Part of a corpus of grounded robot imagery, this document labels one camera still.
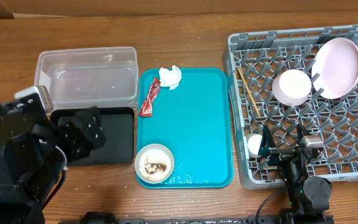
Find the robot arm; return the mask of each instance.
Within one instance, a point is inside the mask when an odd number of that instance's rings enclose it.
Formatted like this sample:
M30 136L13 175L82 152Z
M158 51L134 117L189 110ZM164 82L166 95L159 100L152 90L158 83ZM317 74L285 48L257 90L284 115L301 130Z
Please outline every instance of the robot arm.
M56 127L45 114L52 109L45 87L15 97L0 103L0 223L44 223L42 209L67 162L89 156L106 138L97 108Z
M319 156L323 150L323 142L319 137L310 135L301 124L296 128L298 142L295 148L277 149L270 130L265 125L259 150L259 155L267 158L269 166L277 166L285 183L284 189L288 192L291 208L280 211L280 223L334 223L332 218L327 218L324 214L329 209L331 183L322 177L309 177L305 165Z

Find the teal tray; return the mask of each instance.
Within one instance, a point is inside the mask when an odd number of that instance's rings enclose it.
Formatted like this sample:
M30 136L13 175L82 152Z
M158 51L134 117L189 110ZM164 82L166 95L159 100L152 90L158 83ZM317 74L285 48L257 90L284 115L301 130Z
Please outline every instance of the teal tray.
M172 175L149 189L225 187L233 178L229 97L225 74L217 68L181 68L174 90L162 88L153 102L153 116L138 116L137 152L162 144L175 159ZM140 78L142 103L158 69Z

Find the wall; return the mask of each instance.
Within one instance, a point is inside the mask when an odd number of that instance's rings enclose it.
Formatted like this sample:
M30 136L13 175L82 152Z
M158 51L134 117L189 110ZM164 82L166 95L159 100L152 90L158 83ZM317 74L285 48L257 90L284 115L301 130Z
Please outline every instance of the wall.
M15 17L353 11L358 0L0 0Z

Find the wooden chopstick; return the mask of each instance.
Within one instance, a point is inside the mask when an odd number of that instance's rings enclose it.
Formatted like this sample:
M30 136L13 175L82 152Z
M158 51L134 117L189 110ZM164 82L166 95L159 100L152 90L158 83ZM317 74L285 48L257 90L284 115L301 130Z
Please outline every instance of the wooden chopstick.
M244 86L246 86L246 89L247 89L249 98L251 98L251 101L252 101L252 104L254 105L254 108L255 108L255 110L256 110L256 113L258 113L258 116L260 116L258 107L256 107L256 103L255 103L255 101L254 101L254 97L252 97L251 91L250 91L249 88L248 88L248 84L247 84L247 82L246 82L246 80L245 80L245 78L244 78L244 75L243 75L242 72L241 72L241 69L240 69L240 68L237 68L237 71L239 71L239 74L240 74L240 76L241 76L242 82L244 82Z

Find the white bowl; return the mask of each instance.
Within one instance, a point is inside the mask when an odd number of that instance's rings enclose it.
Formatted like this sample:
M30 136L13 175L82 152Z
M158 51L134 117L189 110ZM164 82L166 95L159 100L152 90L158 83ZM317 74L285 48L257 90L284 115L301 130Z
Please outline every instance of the white bowl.
M358 47L346 38L335 38L317 52L311 76L320 76L314 81L316 90L323 88L322 97L340 98L358 83Z
M143 176L143 174L140 171L140 166L139 166L139 162L140 159L142 158L142 156L149 150L151 149L158 149L162 152L164 152L168 157L169 160L171 161L171 168L170 170L167 172L167 175L162 179L162 180L149 180L147 179L145 176ZM135 171L137 176L142 179L144 182L150 183L150 184L157 184L157 183L161 183L164 180L166 180L173 172L173 167L175 166L175 161L173 159L173 155L172 152L165 146L161 145L161 144L149 144L145 147L143 147L136 155L135 158Z
M274 79L274 97L284 105L298 106L304 103L311 90L310 78L305 72L291 69Z

